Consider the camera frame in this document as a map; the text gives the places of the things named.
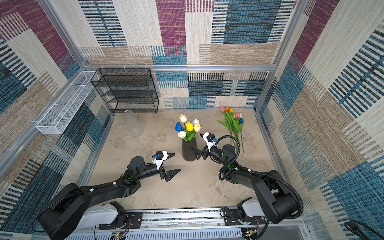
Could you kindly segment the dark grey cylindrical vase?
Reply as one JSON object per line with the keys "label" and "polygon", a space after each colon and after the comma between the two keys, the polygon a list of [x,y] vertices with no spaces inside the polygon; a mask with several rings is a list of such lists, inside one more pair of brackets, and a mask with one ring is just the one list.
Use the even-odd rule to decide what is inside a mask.
{"label": "dark grey cylindrical vase", "polygon": [[194,152],[194,150],[190,149],[190,146],[194,146],[198,148],[197,140],[193,139],[190,142],[182,140],[182,154],[183,154],[184,160],[187,162],[192,162],[196,160],[196,153]]}

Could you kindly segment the pale cream tulip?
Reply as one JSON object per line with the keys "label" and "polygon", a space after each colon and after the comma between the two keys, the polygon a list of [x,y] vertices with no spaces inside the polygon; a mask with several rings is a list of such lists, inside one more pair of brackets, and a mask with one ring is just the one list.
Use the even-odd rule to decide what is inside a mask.
{"label": "pale cream tulip", "polygon": [[178,132],[178,137],[179,138],[185,139],[186,136],[187,136],[187,133],[185,131],[179,131]]}

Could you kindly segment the orange cream tulip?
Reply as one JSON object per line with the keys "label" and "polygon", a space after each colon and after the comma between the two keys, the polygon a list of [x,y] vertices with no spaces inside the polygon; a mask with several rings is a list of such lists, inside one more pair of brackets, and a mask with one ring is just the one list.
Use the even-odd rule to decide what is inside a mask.
{"label": "orange cream tulip", "polygon": [[201,125],[200,125],[200,124],[195,124],[195,125],[194,125],[194,131],[195,131],[196,133],[198,133],[200,130],[201,130]]}

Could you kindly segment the yellow tulip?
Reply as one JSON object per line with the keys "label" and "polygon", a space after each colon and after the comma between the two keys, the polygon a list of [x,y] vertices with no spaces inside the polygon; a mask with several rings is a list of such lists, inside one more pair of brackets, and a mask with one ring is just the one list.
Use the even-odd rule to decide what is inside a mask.
{"label": "yellow tulip", "polygon": [[194,125],[190,122],[187,122],[186,124],[186,130],[189,132],[192,132],[194,130]]}

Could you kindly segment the blue tulip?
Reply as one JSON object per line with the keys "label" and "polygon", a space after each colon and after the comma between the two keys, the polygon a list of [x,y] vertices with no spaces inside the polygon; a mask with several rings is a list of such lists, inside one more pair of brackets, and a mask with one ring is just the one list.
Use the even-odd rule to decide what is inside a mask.
{"label": "blue tulip", "polygon": [[175,130],[176,130],[177,132],[181,132],[181,131],[183,131],[183,127],[182,127],[182,125],[181,125],[180,122],[177,122],[177,123],[176,123],[176,125],[175,125]]}
{"label": "blue tulip", "polygon": [[244,125],[243,118],[238,118],[238,136],[239,136],[239,141],[241,143],[242,150],[244,152],[243,134],[242,134],[243,125]]}

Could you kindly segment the clear glass vase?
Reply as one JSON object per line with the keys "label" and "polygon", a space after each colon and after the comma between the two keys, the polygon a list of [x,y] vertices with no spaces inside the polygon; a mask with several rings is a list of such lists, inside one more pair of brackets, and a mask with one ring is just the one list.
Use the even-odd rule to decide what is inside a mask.
{"label": "clear glass vase", "polygon": [[124,111],[123,112],[123,119],[124,119],[126,126],[128,127],[130,134],[133,137],[140,137],[143,134],[144,131],[143,131],[138,119],[136,118],[135,114],[133,113],[133,111],[131,111],[131,110]]}

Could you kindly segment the cream white tulip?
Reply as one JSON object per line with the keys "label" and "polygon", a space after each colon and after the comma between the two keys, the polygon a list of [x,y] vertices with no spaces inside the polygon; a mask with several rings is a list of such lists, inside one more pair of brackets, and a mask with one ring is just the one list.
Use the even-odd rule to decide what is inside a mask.
{"label": "cream white tulip", "polygon": [[183,114],[181,114],[180,116],[179,116],[179,119],[180,119],[180,123],[186,123],[188,120],[187,120],[187,117],[185,116],[185,115],[183,115]]}

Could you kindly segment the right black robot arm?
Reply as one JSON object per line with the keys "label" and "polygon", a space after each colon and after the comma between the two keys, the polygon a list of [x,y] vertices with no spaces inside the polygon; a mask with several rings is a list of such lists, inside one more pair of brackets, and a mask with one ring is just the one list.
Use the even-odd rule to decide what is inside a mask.
{"label": "right black robot arm", "polygon": [[252,189],[257,196],[260,209],[270,222],[278,224],[282,220],[296,219],[303,214],[302,198],[279,172],[275,170],[257,172],[237,162],[241,146],[235,137],[224,135],[217,139],[211,133],[201,134],[201,137],[206,142],[202,150],[190,147],[196,159],[206,160],[210,157],[212,161],[222,165],[218,172],[220,181],[228,181]]}

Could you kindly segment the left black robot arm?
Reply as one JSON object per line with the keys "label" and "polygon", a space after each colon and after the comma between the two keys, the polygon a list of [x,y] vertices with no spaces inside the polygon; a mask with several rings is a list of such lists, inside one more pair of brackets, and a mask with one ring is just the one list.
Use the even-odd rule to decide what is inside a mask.
{"label": "left black robot arm", "polygon": [[164,161],[174,153],[157,151],[150,163],[141,156],[131,159],[125,172],[115,181],[95,186],[66,185],[36,218],[51,240],[64,240],[74,231],[105,225],[112,229],[128,229],[127,211],[115,199],[133,195],[141,180],[159,175],[170,181],[180,169],[166,171]]}

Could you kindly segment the orange red tulip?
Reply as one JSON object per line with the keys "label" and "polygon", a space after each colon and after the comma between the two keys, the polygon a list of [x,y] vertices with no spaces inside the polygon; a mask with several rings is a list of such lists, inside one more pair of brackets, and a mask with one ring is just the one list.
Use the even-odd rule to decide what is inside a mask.
{"label": "orange red tulip", "polygon": [[223,116],[226,119],[226,127],[229,130],[230,135],[235,137],[236,140],[240,143],[238,136],[238,119],[234,117],[235,114],[236,113],[233,109],[229,107],[224,108]]}

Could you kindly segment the aluminium mounting rail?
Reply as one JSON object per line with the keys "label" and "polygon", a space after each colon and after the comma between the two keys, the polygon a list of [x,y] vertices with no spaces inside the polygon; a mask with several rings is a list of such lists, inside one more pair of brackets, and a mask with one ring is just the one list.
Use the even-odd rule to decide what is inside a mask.
{"label": "aluminium mounting rail", "polygon": [[102,230],[90,227],[73,232],[70,240],[315,240],[305,217],[270,223],[256,216],[242,225],[235,208],[133,210],[131,228]]}

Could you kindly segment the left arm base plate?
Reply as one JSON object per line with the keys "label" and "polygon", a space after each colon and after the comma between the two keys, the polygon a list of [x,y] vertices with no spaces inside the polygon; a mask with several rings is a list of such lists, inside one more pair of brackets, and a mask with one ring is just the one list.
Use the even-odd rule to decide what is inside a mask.
{"label": "left arm base plate", "polygon": [[126,212],[118,214],[111,224],[99,225],[99,230],[139,229],[142,224],[143,212]]}

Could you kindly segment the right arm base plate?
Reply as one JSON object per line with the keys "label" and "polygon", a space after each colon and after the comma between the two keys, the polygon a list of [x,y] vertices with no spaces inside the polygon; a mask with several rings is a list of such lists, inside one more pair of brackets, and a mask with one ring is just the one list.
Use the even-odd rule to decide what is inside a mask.
{"label": "right arm base plate", "polygon": [[267,221],[265,217],[249,217],[243,211],[224,207],[220,209],[220,215],[224,218],[226,226],[235,225],[264,225]]}

